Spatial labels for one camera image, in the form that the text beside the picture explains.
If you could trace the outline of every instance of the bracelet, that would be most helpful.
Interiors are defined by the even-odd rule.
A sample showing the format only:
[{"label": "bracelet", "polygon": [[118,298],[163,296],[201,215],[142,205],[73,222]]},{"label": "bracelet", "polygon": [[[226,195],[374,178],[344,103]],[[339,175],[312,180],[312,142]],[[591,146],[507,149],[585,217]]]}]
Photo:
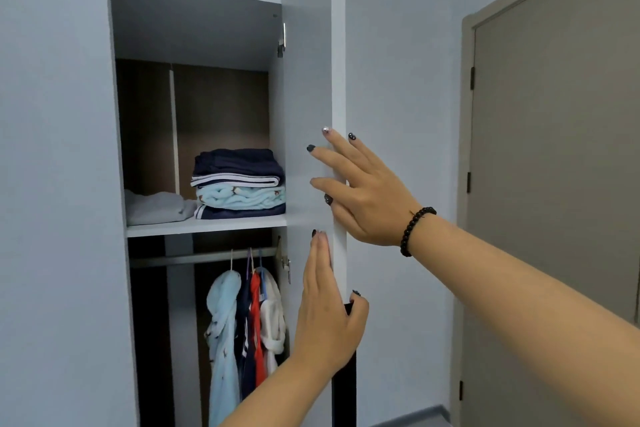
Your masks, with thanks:
[{"label": "bracelet", "polygon": [[418,213],[413,215],[413,219],[407,225],[406,230],[404,230],[404,235],[402,237],[402,241],[400,242],[400,253],[402,253],[405,257],[411,257],[411,253],[407,250],[407,246],[409,245],[409,237],[411,236],[411,232],[415,227],[418,220],[422,218],[426,214],[438,214],[436,210],[432,207],[428,206],[427,208],[422,208]]}]

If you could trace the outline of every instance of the person's left hand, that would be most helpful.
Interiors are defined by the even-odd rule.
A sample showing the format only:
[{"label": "person's left hand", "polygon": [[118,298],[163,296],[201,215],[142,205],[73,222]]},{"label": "person's left hand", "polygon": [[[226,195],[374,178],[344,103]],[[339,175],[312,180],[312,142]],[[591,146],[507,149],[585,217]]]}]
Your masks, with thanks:
[{"label": "person's left hand", "polygon": [[331,268],[329,241],[323,232],[311,240],[303,281],[291,358],[317,367],[319,374],[326,375],[325,380],[329,381],[348,363],[362,340],[369,302],[351,294],[353,308],[347,314]]}]

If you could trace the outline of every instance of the open cabinet door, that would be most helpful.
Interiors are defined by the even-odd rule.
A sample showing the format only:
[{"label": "open cabinet door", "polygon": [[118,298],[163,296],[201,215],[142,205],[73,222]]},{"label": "open cabinet door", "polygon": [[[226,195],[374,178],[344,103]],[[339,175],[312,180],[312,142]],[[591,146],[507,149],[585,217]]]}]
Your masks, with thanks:
[{"label": "open cabinet door", "polygon": [[[333,222],[324,196],[309,180],[326,176],[323,164],[308,155],[307,146],[326,144],[324,126],[345,131],[344,0],[282,0],[286,27],[284,52],[285,165],[287,172],[287,250],[291,286],[285,307],[291,341],[302,297],[302,272],[313,229],[327,232],[333,270],[347,300],[346,233]],[[329,389],[316,401],[305,425],[331,425]]]},{"label": "open cabinet door", "polygon": [[0,0],[0,425],[138,425],[109,0]]}]

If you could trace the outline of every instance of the clothes rod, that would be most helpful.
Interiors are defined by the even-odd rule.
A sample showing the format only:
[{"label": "clothes rod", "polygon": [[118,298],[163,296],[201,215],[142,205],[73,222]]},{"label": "clothes rod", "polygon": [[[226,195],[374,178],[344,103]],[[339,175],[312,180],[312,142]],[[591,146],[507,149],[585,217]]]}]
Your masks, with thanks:
[{"label": "clothes rod", "polygon": [[[260,257],[262,252],[263,257],[275,257],[277,247],[268,248],[252,248],[252,255],[254,258]],[[225,262],[231,260],[231,254],[233,253],[233,259],[245,259],[249,250],[228,250],[228,252],[214,252],[214,253],[194,253],[192,255],[176,255],[174,257],[153,257],[151,259],[133,259],[129,261],[132,269],[143,269],[149,267],[166,267],[167,265],[182,265],[182,264],[206,264],[209,262]]]}]

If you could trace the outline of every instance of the folded clothes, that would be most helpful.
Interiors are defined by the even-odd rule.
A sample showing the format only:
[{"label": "folded clothes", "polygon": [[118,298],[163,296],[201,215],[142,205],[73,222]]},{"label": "folded clothes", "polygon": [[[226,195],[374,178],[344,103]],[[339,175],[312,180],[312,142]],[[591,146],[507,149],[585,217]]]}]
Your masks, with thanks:
[{"label": "folded clothes", "polygon": [[255,209],[255,210],[229,210],[212,208],[201,204],[196,209],[195,217],[198,220],[229,220],[232,218],[256,218],[259,216],[276,216],[277,214],[284,214],[287,210],[286,204],[280,204],[275,208],[270,209]]},{"label": "folded clothes", "polygon": [[230,210],[270,209],[285,202],[284,186],[241,187],[211,184],[196,191],[198,203]]},{"label": "folded clothes", "polygon": [[229,172],[191,177],[192,187],[205,187],[210,184],[224,183],[244,187],[274,187],[280,185],[280,178],[277,176],[248,176],[246,174],[231,174]]},{"label": "folded clothes", "polygon": [[284,180],[284,171],[269,149],[216,149],[196,157],[193,176],[220,173],[275,176]]},{"label": "folded clothes", "polygon": [[124,190],[127,225],[154,225],[184,221],[193,216],[196,201],[184,199],[174,192],[158,192],[151,196]]}]

